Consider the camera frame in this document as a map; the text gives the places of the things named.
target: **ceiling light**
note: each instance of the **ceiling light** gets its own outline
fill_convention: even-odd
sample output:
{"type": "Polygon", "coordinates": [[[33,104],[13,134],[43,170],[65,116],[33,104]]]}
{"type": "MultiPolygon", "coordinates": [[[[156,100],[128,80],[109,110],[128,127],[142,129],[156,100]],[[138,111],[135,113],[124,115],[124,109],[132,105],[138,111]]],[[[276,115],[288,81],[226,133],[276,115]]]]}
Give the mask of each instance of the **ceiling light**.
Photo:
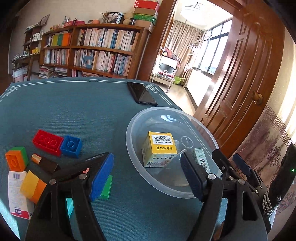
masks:
{"type": "Polygon", "coordinates": [[[198,2],[195,5],[183,6],[181,10],[181,15],[191,23],[206,25],[205,18],[202,12],[203,7],[204,5],[198,2]]]}

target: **door knob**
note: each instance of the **door knob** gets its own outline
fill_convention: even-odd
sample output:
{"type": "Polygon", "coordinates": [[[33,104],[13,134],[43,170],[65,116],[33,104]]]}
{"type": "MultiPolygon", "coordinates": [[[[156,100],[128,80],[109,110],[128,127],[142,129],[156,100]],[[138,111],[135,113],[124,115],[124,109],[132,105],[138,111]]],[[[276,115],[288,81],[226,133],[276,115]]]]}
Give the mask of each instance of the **door knob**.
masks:
{"type": "Polygon", "coordinates": [[[256,91],[252,92],[252,99],[254,100],[254,103],[256,105],[260,105],[263,101],[263,96],[261,94],[258,94],[256,91]]]}

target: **metal bolt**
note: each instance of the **metal bolt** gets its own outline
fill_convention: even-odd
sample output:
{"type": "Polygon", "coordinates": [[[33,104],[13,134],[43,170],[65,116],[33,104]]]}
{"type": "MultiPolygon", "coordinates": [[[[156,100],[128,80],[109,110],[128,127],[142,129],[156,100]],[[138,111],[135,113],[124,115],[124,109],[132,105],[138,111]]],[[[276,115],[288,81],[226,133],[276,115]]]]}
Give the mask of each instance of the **metal bolt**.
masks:
{"type": "Polygon", "coordinates": [[[216,175],[215,174],[212,174],[212,173],[210,173],[207,177],[209,179],[211,179],[211,180],[215,180],[216,179],[216,175]]]}
{"type": "Polygon", "coordinates": [[[55,180],[55,179],[51,179],[50,181],[49,181],[49,184],[50,185],[54,185],[54,184],[56,184],[57,183],[57,181],[55,180]]]}
{"type": "Polygon", "coordinates": [[[244,179],[239,179],[239,184],[241,184],[241,185],[245,185],[246,184],[246,181],[244,180],[244,179]]]}
{"type": "Polygon", "coordinates": [[[79,175],[79,179],[80,180],[83,180],[83,179],[86,179],[87,178],[87,175],[85,173],[82,173],[79,175]]]}

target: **lipstick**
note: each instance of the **lipstick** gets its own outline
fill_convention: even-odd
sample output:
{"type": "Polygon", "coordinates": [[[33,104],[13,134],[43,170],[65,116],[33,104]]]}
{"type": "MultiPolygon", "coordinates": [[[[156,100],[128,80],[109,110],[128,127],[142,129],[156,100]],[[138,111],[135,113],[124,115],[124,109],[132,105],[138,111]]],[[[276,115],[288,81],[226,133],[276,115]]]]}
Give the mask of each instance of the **lipstick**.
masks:
{"type": "Polygon", "coordinates": [[[32,155],[31,160],[50,174],[53,174],[55,171],[61,169],[56,162],[49,160],[46,157],[39,156],[36,153],[32,155]]]}

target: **white border pattern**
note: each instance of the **white border pattern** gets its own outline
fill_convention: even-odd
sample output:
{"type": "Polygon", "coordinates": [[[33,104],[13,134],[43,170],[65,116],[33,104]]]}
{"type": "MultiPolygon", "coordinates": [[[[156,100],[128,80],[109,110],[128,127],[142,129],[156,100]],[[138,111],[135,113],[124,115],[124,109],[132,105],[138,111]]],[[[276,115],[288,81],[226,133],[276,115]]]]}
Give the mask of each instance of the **white border pattern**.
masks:
{"type": "MultiPolygon", "coordinates": [[[[137,81],[137,80],[131,80],[135,83],[141,83],[144,84],[144,86],[151,90],[153,93],[157,93],[160,95],[160,97],[163,98],[163,100],[171,107],[174,109],[177,109],[172,103],[170,103],[167,98],[169,98],[167,96],[167,98],[157,89],[157,87],[155,86],[155,84],[146,84],[143,83],[143,81],[137,81]]],[[[42,84],[50,84],[50,83],[68,83],[68,82],[106,82],[106,83],[117,83],[117,84],[126,84],[128,81],[121,81],[121,80],[102,80],[102,79],[85,79],[85,80],[79,80],[79,79],[75,79],[75,80],[51,80],[51,81],[40,81],[40,82],[34,82],[34,83],[24,83],[24,84],[19,84],[19,85],[15,85],[15,86],[11,86],[9,87],[1,96],[0,99],[0,103],[1,101],[6,97],[9,96],[10,93],[14,92],[15,90],[18,90],[20,87],[24,87],[24,86],[30,86],[30,85],[42,85],[42,84]]],[[[193,130],[192,126],[188,123],[188,121],[184,118],[183,115],[180,114],[180,117],[184,120],[184,122],[186,123],[186,125],[188,126],[188,128],[192,131],[193,135],[196,137],[196,139],[201,143],[203,149],[208,153],[208,155],[211,157],[212,154],[208,151],[208,149],[206,148],[206,146],[203,144],[203,142],[201,141],[201,139],[198,137],[198,135],[196,134],[196,132],[193,130]]]]}

